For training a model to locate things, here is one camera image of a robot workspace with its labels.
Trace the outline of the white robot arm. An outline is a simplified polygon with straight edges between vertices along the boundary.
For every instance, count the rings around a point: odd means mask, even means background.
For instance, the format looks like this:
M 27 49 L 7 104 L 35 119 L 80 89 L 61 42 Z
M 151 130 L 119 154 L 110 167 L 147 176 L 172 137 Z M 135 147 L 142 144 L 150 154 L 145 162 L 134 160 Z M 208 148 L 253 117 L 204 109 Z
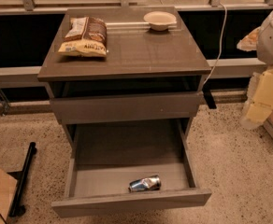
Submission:
M 243 51 L 256 51 L 257 58 L 267 65 L 273 65 L 273 10 L 262 22 L 237 43 Z

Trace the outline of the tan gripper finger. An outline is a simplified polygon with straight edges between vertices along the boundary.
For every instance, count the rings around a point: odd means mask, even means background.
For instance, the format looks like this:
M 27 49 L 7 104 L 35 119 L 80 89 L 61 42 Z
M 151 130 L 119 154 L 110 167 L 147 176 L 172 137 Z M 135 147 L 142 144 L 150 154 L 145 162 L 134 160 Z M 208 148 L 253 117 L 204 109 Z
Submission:
M 260 28 L 253 29 L 237 43 L 237 48 L 243 51 L 254 51 L 257 47 Z

